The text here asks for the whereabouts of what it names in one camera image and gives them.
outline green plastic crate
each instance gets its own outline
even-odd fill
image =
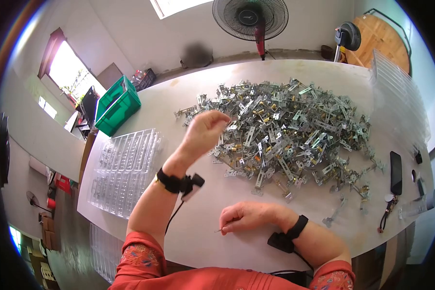
[[[126,76],[122,76],[97,101],[95,127],[111,137],[141,105],[135,87]]]

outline electric fan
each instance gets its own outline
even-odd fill
[[[279,35],[289,22],[289,11],[283,0],[214,0],[213,16],[228,34],[256,41],[264,60],[264,41]]]
[[[337,43],[337,50],[335,51],[334,62],[338,62],[340,58],[340,47],[356,51],[361,45],[361,32],[360,29],[350,21],[343,22],[335,29],[335,42]]]
[[[27,200],[29,201],[29,204],[31,206],[40,207],[41,209],[46,210],[47,212],[51,212],[48,209],[40,206],[39,200],[37,199],[37,196],[35,196],[32,192],[28,191],[26,193],[26,197],[27,197]]]

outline floor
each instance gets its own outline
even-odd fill
[[[270,52],[276,59],[322,60],[319,52],[316,51],[270,50]],[[257,61],[259,59],[259,55],[256,53],[244,53],[236,56],[217,58],[208,68],[247,61]],[[203,69],[206,68],[194,70],[177,69],[165,72],[158,75],[156,83]],[[77,199],[77,192],[70,196],[59,189],[57,190],[57,208],[55,210],[54,220],[57,240],[60,242],[60,251],[48,251],[49,264],[62,290],[107,289],[110,284],[92,268],[89,244],[90,222],[77,212]],[[400,269],[402,269],[406,263],[408,249],[410,251],[410,244],[406,243],[406,241],[409,239],[412,240],[413,236],[413,233],[406,234],[406,231],[397,235],[391,259],[385,258],[385,254],[387,253],[388,255],[387,250],[392,251],[390,250],[392,247],[387,247],[390,241],[361,256],[355,257],[352,263],[353,270],[356,274],[355,288],[377,290],[381,284],[385,284],[382,289],[395,289],[395,287],[389,288],[391,283],[389,283],[389,281],[384,283],[385,281],[382,281],[382,277],[384,273],[387,272],[387,276],[392,277],[388,280],[399,281],[401,277]],[[187,269],[190,268],[180,264],[168,263],[169,273]]]

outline wall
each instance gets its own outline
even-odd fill
[[[79,180],[85,143],[55,122],[9,69],[0,90],[0,111],[8,118],[10,136],[26,152],[53,170]]]
[[[47,178],[29,167],[29,158],[29,153],[10,138],[10,170],[2,197],[8,222],[18,230],[41,239],[38,213],[44,210],[31,206],[26,192],[34,193],[40,206],[47,208]]]
[[[51,82],[47,75],[42,79],[44,78]],[[37,77],[37,74],[30,74],[24,81],[24,86],[35,101],[38,102],[39,97],[41,96],[57,111],[55,121],[57,121],[61,126],[64,126],[65,122],[68,121],[73,112],[75,112],[75,109],[72,107],[66,96],[58,94],[55,96],[55,94],[50,92],[45,84]]]
[[[353,0],[288,0],[286,4],[289,23],[281,35],[267,41],[268,49],[333,46],[334,29],[353,14]],[[211,5],[204,3],[160,20],[149,0],[50,1],[14,68],[23,79],[37,74],[50,33],[58,27],[95,75],[113,62],[125,75],[145,65],[157,73],[180,67],[181,48],[196,39],[211,44],[215,57],[256,52],[253,42],[234,38],[215,23]],[[59,90],[55,84],[46,87]]]
[[[215,58],[243,51],[256,52],[254,42],[234,38],[217,25],[211,13],[212,2],[162,20],[149,0],[88,2],[134,68],[150,63],[159,73],[180,67],[181,48],[195,39],[209,43]],[[322,44],[333,46],[335,28],[353,15],[352,0],[286,0],[285,3],[289,23],[279,36],[266,42],[266,48],[320,50]]]
[[[87,1],[48,1],[37,18],[37,25],[13,59],[12,67],[35,101],[42,96],[57,111],[57,123],[64,126],[74,113],[74,107],[47,75],[42,79],[37,77],[50,33],[61,27],[75,53],[95,75],[113,62],[127,75],[132,74],[133,67]]]
[[[365,11],[376,8],[400,23],[406,31],[411,43],[412,78],[416,82],[424,107],[427,111],[430,124],[431,139],[428,150],[435,147],[435,63],[427,49],[425,42],[406,13],[393,0],[355,0],[354,15],[362,15]],[[391,24],[400,34],[401,30]],[[435,159],[432,160],[433,180],[435,188]],[[433,239],[435,238],[435,208],[425,212],[416,220],[416,229],[411,256],[408,264],[420,264],[425,258]]]
[[[119,15],[124,13],[120,9],[116,11]],[[24,60],[15,61],[14,68],[19,77],[38,73],[50,34],[58,27],[63,30],[75,53],[95,75],[113,62],[122,73],[132,74],[133,67],[123,56],[87,0],[64,0],[49,1],[47,4],[21,53]]]

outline clear plastic tray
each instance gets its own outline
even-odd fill
[[[111,284],[122,256],[123,241],[90,224],[90,258],[92,267]]]
[[[128,219],[158,169],[154,161],[162,139],[160,132],[148,129],[106,141],[87,201]]]
[[[373,127],[395,139],[414,158],[427,147],[429,119],[417,85],[400,67],[374,49],[371,85],[374,92]]]

